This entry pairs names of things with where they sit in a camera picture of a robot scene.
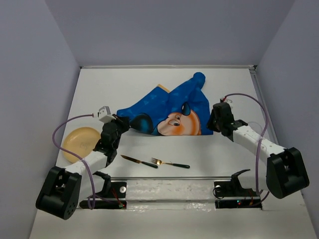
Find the blue cartoon placemat cloth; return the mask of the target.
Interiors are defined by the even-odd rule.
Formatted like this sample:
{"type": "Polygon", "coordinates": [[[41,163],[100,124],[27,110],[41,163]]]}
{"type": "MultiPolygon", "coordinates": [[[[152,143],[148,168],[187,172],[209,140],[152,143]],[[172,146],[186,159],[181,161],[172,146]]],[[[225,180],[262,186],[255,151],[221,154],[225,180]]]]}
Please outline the blue cartoon placemat cloth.
{"type": "Polygon", "coordinates": [[[157,85],[134,105],[117,110],[128,117],[131,128],[155,136],[212,135],[206,125],[210,118],[209,101],[202,92],[205,75],[201,72],[168,91],[157,85]]]}

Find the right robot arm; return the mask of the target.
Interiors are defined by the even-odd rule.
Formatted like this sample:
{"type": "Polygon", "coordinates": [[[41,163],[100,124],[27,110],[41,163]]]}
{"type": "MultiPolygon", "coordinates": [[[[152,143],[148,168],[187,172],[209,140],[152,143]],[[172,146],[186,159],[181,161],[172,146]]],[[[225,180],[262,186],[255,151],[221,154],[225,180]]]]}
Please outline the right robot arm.
{"type": "Polygon", "coordinates": [[[249,174],[247,169],[232,174],[229,189],[241,195],[247,189],[267,191],[282,199],[309,186],[310,181],[301,152],[279,146],[255,132],[243,120],[235,120],[226,102],[213,105],[207,128],[221,133],[253,153],[266,166],[266,174],[249,174]]]}

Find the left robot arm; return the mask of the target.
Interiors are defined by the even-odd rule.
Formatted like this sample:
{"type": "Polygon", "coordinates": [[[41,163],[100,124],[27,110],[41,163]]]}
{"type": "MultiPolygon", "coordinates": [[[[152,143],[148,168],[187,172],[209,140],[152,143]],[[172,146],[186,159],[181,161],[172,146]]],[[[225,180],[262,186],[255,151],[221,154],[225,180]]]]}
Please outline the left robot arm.
{"type": "Polygon", "coordinates": [[[103,124],[101,137],[86,156],[66,167],[52,167],[44,180],[36,199],[38,210],[67,220],[78,204],[86,200],[90,210],[96,200],[109,194],[111,177],[102,172],[117,155],[123,133],[130,129],[128,117],[112,115],[103,124]]]}

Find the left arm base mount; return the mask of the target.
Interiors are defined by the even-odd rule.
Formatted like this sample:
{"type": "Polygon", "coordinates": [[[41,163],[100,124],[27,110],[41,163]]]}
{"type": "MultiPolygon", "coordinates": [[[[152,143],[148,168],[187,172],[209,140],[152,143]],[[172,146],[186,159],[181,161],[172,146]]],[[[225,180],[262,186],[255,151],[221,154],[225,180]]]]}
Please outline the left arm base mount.
{"type": "Polygon", "coordinates": [[[108,174],[96,172],[93,174],[97,179],[94,180],[97,186],[98,179],[102,179],[102,189],[96,189],[96,199],[93,209],[110,209],[110,210],[123,210],[127,208],[126,192],[127,183],[125,181],[111,181],[108,174]]]}

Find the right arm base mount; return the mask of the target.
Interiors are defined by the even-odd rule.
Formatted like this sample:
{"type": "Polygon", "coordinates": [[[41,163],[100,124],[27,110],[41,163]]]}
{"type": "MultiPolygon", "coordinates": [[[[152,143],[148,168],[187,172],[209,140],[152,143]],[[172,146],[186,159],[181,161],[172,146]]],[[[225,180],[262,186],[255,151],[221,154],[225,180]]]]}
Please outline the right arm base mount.
{"type": "Polygon", "coordinates": [[[250,169],[232,174],[230,180],[214,182],[212,193],[216,209],[262,209],[260,196],[257,196],[251,188],[244,189],[240,184],[238,176],[246,172],[250,172],[250,169]]]}

